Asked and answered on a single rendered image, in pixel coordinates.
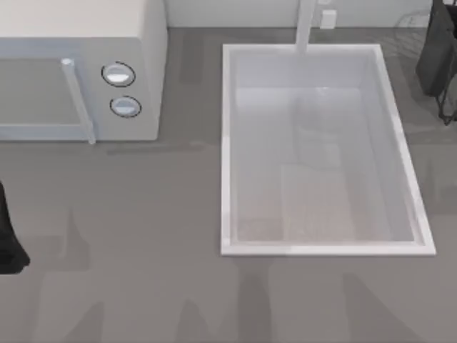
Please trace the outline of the white sink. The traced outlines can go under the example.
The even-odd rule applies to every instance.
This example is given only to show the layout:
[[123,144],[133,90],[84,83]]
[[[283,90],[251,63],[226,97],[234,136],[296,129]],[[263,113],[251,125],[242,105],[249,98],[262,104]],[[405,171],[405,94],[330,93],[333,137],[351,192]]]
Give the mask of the white sink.
[[224,256],[433,256],[378,44],[226,44]]

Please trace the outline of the pale microwave oven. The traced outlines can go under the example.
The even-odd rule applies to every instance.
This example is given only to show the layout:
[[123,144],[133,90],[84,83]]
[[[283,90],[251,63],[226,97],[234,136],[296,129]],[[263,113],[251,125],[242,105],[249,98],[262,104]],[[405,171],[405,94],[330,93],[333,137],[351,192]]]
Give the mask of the pale microwave oven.
[[[0,58],[71,58],[98,141],[153,141],[159,133],[168,32],[164,0],[0,0]],[[102,66],[128,64],[135,82],[107,84]],[[142,105],[121,118],[110,101]]]

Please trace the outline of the small microwave knob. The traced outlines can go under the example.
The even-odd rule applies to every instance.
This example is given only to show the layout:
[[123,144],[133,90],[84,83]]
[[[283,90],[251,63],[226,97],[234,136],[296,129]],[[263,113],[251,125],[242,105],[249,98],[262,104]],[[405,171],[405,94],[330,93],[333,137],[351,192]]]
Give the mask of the small microwave knob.
[[121,96],[110,101],[110,110],[121,118],[134,118],[142,111],[141,103],[131,96]]

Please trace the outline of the large microwave knob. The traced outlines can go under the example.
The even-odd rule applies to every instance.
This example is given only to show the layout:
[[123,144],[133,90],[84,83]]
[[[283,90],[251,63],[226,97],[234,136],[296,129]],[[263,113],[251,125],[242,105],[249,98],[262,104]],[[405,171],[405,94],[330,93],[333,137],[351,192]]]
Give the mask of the large microwave knob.
[[102,66],[101,77],[109,85],[124,88],[132,85],[136,80],[135,71],[120,61]]

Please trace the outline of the tall white tap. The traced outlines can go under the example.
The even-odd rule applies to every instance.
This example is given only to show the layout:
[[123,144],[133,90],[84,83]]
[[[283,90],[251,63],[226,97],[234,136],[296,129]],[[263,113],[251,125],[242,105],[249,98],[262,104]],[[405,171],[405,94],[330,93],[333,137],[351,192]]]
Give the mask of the tall white tap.
[[316,8],[316,0],[298,0],[298,17],[296,27],[296,51],[305,54]]

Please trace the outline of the microwave oven door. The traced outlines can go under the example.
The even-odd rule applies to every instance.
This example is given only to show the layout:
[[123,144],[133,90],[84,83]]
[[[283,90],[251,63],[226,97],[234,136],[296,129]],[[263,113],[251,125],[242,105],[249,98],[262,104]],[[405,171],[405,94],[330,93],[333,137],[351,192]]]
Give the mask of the microwave oven door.
[[0,58],[0,139],[85,139],[59,58]]

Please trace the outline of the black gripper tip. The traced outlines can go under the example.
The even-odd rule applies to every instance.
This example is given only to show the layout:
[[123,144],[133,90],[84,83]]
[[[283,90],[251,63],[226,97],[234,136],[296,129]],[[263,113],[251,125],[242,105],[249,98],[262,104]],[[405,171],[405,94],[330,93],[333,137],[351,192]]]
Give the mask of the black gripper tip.
[[30,263],[12,226],[4,185],[0,181],[0,275],[20,274]]

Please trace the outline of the black dish rack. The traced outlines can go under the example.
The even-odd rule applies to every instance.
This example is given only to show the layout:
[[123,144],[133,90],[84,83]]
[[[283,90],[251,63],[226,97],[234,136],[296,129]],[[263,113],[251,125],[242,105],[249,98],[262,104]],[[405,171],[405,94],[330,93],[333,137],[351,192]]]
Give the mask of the black dish rack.
[[438,105],[438,118],[448,126],[457,121],[457,109],[444,111],[451,82],[457,77],[457,0],[432,0],[416,76],[424,95]]

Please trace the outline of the white wall socket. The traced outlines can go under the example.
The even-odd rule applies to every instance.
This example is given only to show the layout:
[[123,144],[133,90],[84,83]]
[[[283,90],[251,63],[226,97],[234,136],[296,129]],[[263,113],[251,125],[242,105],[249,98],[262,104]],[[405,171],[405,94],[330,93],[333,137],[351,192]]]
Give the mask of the white wall socket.
[[334,9],[325,9],[321,13],[320,29],[335,29],[338,12]]

